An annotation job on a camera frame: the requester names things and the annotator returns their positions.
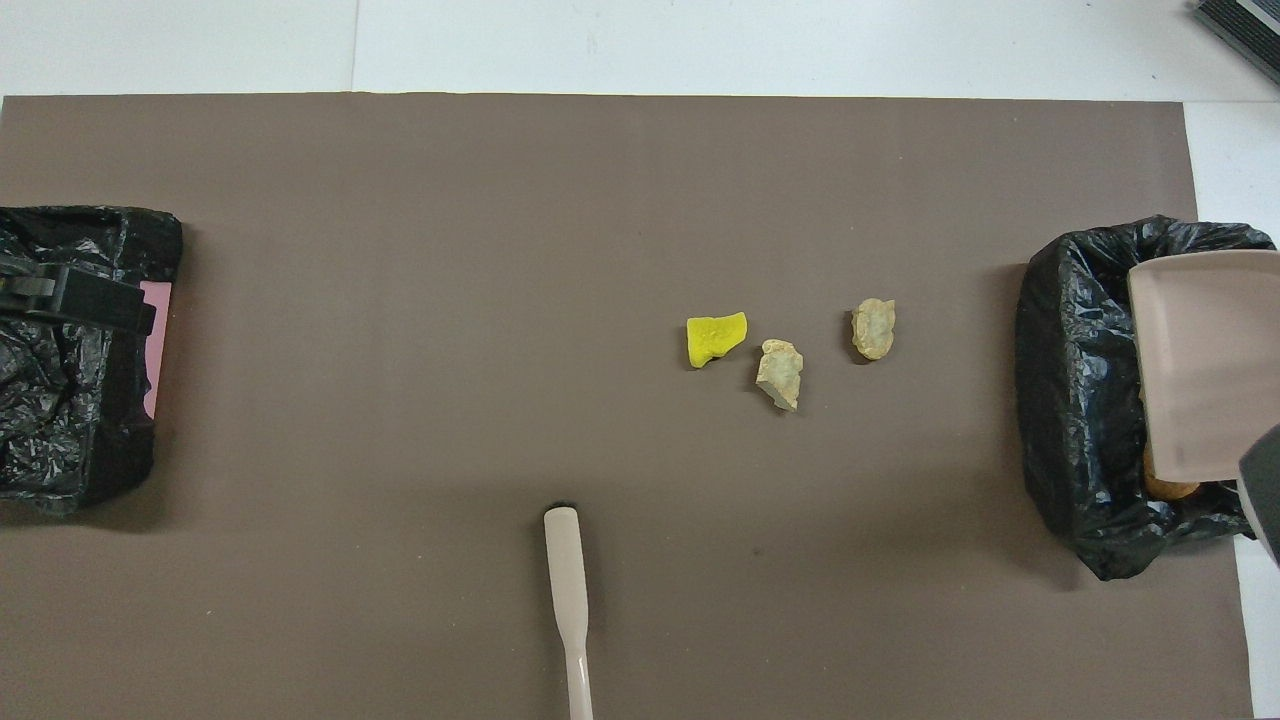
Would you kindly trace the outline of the brown cork piece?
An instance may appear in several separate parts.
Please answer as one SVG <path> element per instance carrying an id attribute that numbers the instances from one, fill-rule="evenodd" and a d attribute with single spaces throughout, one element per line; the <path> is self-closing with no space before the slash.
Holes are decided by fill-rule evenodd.
<path id="1" fill-rule="evenodd" d="M 1151 498 L 1172 502 L 1196 495 L 1201 489 L 1201 483 L 1161 479 L 1155 471 L 1152 448 L 1147 446 L 1143 454 L 1143 487 Z"/>

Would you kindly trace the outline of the beige hand brush black bristles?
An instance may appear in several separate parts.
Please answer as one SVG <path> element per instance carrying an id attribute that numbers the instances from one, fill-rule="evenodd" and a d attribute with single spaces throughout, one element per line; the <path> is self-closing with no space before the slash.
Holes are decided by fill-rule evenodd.
<path id="1" fill-rule="evenodd" d="M 566 502 L 552 505 L 543 514 L 543 527 L 552 605 L 564 651 L 570 720 L 594 720 L 588 662 L 590 610 L 577 509 Z"/>

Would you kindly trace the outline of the black bag fully covering bin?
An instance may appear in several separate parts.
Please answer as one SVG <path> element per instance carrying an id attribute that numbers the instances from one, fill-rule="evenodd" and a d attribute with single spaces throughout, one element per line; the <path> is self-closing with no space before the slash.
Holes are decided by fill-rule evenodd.
<path id="1" fill-rule="evenodd" d="M 1170 548 L 1252 537 L 1233 480 L 1185 498 L 1146 488 L 1129 272 L 1193 252 L 1274 250 L 1243 223 L 1148 217 L 1059 236 L 1027 264 L 1014 322 L 1021 468 L 1048 530 L 1102 582 L 1143 573 Z"/>

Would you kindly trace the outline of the beige plastic dustpan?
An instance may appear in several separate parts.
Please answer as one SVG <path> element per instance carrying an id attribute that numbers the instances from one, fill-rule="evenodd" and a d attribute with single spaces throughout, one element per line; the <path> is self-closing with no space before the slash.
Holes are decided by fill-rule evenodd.
<path id="1" fill-rule="evenodd" d="M 1280 251 L 1157 258 L 1126 281 L 1155 475 L 1235 479 L 1280 425 Z"/>

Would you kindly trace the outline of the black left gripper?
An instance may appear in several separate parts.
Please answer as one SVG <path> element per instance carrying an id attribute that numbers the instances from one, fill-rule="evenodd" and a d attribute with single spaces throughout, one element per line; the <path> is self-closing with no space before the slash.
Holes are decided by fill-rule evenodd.
<path id="1" fill-rule="evenodd" d="M 138 284 L 0 254 L 0 314 L 59 311 L 63 322 L 148 337 L 157 310 Z"/>

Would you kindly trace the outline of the black ribbed device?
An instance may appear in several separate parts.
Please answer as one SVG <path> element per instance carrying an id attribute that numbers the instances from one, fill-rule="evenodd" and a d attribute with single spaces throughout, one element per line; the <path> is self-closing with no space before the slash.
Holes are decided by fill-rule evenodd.
<path id="1" fill-rule="evenodd" d="M 1280 0 L 1196 0 L 1190 12 L 1280 86 Z"/>

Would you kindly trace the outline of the pink plastic bin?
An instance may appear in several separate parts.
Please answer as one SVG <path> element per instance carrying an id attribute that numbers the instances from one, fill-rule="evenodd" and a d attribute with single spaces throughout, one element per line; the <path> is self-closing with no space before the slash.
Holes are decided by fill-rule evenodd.
<path id="1" fill-rule="evenodd" d="M 157 410 L 166 323 L 172 301 L 172 283 L 143 281 L 140 283 L 140 288 L 143 291 L 143 301 L 155 309 L 152 331 L 145 343 L 148 391 L 143 397 L 143 410 L 154 420 Z"/>

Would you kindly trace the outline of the brown table mat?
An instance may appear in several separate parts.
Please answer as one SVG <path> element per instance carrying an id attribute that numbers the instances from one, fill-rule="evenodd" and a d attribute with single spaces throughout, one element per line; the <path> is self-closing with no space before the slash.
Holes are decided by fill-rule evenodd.
<path id="1" fill-rule="evenodd" d="M 0 509 L 0 720 L 564 717 L 556 501 L 600 720 L 1252 712 L 1231 542 L 1100 582 L 1021 477 L 1027 261 L 1196 215 L 1176 104 L 10 97 L 46 202 L 186 250 L 151 478 Z"/>

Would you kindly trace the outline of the beige foam chunk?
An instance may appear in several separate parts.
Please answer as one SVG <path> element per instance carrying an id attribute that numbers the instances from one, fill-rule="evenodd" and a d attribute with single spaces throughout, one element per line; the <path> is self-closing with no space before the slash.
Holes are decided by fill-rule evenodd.
<path id="1" fill-rule="evenodd" d="M 799 407 L 803 369 L 804 356 L 794 343 L 769 338 L 762 343 L 755 384 L 777 409 L 795 413 Z"/>
<path id="2" fill-rule="evenodd" d="M 895 342 L 896 302 L 865 299 L 852 313 L 852 347 L 867 360 L 886 357 Z"/>

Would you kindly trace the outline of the black bag lining pink bin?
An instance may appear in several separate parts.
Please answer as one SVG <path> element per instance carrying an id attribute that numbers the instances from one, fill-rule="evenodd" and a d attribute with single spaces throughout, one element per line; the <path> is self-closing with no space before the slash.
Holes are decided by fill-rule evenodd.
<path id="1" fill-rule="evenodd" d="M 166 211 L 122 206 L 0 208 L 0 254 L 129 284 L 172 283 L 184 236 Z M 65 516 L 125 495 L 154 466 L 145 411 L 147 337 L 0 314 L 0 501 Z"/>

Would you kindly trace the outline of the yellow sponge piece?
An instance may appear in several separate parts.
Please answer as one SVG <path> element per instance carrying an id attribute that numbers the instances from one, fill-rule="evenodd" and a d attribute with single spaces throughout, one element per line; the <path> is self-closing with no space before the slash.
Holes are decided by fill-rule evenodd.
<path id="1" fill-rule="evenodd" d="M 727 316 L 691 316 L 685 322 L 687 361 L 691 369 L 726 356 L 748 336 L 746 313 Z"/>

